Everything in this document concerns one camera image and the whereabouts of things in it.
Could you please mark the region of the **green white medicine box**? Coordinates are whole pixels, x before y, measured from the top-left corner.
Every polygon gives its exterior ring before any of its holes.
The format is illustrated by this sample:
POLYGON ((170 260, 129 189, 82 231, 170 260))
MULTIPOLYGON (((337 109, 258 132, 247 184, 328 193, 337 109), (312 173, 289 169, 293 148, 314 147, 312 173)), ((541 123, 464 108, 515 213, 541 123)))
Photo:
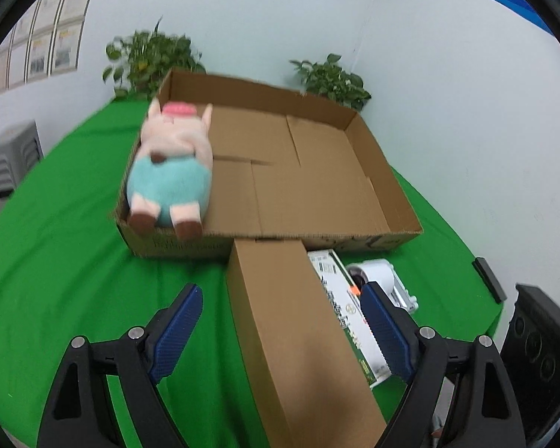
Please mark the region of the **green white medicine box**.
POLYGON ((361 309, 360 290, 333 250, 307 253, 370 388, 391 376, 361 309))

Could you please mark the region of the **long brown cardboard box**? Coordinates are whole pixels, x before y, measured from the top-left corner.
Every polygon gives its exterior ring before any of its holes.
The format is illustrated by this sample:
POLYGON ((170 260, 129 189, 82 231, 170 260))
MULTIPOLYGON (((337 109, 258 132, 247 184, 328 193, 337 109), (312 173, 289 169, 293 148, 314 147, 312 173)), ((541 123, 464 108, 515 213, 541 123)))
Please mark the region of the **long brown cardboard box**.
POLYGON ((303 245, 235 241, 226 284, 269 444, 375 446, 386 422, 303 245))

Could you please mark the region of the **grey plastic stool stack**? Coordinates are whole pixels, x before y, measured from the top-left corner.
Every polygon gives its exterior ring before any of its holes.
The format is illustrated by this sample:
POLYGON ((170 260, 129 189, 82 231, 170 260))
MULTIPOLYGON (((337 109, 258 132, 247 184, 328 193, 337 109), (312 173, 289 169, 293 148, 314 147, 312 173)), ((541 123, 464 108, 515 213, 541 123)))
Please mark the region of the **grey plastic stool stack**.
POLYGON ((34 120, 11 125, 0 132, 0 202, 14 193, 42 159, 43 151, 34 120))

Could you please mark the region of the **large open cardboard tray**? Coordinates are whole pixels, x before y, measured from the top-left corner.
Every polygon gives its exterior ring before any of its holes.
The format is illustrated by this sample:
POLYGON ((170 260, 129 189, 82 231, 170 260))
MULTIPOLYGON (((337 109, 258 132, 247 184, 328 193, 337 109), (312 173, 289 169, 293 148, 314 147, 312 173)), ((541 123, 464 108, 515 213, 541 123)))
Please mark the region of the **large open cardboard tray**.
POLYGON ((422 233, 361 115, 334 101, 254 81, 169 70, 161 104, 213 110, 213 180, 199 239, 171 228, 141 237, 120 195, 118 231, 144 258, 225 258, 233 242, 298 240, 309 249, 387 251, 422 233))

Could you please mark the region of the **right potted green plant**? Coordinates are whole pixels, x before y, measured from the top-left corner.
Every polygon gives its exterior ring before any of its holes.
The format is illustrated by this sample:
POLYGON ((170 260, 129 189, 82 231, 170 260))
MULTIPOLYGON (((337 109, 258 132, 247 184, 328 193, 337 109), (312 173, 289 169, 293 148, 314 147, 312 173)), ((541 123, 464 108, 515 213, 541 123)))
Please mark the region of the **right potted green plant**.
POLYGON ((363 79, 340 65, 341 56, 328 54, 323 62, 290 60, 303 89, 360 112, 371 100, 363 79))

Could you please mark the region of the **pink pig plush toy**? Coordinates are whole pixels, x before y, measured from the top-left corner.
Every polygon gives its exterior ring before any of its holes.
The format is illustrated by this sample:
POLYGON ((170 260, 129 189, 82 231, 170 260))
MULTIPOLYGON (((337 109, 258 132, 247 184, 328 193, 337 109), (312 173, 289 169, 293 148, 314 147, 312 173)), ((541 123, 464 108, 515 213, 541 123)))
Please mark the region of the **pink pig plush toy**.
POLYGON ((126 183, 127 223, 137 235, 162 227, 180 240, 202 236, 213 174, 212 115, 212 104, 201 113, 181 101, 149 104, 126 183))

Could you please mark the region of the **left potted green plant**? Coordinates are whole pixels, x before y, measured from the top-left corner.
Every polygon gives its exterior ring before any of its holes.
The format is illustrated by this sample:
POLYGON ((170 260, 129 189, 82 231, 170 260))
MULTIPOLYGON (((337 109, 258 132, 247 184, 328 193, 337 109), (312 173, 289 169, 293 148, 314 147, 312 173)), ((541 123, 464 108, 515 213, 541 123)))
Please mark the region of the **left potted green plant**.
POLYGON ((105 47, 109 64, 102 80, 111 81, 116 99, 152 99, 169 70, 178 68, 205 74, 202 54, 186 34, 165 34, 158 21, 153 30, 135 30, 127 37, 114 37, 105 47))

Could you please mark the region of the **framed certificates on wall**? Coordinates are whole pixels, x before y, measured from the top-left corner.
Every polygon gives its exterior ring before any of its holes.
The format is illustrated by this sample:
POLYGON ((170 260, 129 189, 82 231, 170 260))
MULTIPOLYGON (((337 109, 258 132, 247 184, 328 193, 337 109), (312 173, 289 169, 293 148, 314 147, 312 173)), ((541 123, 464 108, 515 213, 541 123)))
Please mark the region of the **framed certificates on wall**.
POLYGON ((0 94, 78 68, 91 0, 36 0, 0 45, 0 94))

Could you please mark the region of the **potted green plant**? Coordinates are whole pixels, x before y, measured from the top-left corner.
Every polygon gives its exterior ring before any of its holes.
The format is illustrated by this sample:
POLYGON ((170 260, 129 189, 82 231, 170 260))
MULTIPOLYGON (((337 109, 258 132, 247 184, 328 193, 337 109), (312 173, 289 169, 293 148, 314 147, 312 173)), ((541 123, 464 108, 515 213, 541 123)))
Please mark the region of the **potted green plant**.
POLYGON ((340 65, 341 56, 328 54, 323 62, 290 60, 303 89, 360 112, 371 100, 363 79, 340 65))
POLYGON ((109 64, 102 80, 111 81, 116 99, 152 99, 169 70, 178 68, 205 74, 202 54, 186 34, 165 34, 158 21, 153 30, 135 30, 127 37, 114 37, 105 47, 109 64))

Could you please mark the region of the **white hair dryer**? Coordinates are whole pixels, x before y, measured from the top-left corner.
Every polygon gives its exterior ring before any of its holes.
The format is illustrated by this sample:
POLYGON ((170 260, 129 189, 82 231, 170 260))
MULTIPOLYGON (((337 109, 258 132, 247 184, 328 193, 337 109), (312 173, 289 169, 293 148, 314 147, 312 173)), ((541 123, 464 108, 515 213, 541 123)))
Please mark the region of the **white hair dryer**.
POLYGON ((347 267, 354 285, 351 292, 359 297, 364 284, 376 282, 392 303, 413 314, 419 308, 419 302, 415 295, 411 295, 398 277, 391 262, 385 259, 367 260, 362 263, 352 263, 347 267))

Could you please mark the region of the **small black device on table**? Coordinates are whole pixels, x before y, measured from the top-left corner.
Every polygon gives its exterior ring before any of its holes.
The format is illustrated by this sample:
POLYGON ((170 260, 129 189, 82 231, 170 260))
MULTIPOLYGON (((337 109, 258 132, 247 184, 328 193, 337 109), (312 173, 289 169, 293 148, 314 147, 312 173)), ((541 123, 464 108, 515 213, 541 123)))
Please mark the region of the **small black device on table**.
POLYGON ((489 267, 489 263, 486 261, 486 258, 475 257, 472 261, 472 267, 477 275, 479 275, 483 284, 486 285, 486 288, 489 290, 489 293, 493 297, 494 301, 496 301, 497 304, 502 304, 507 299, 506 292, 503 290, 503 287, 492 268, 489 267))

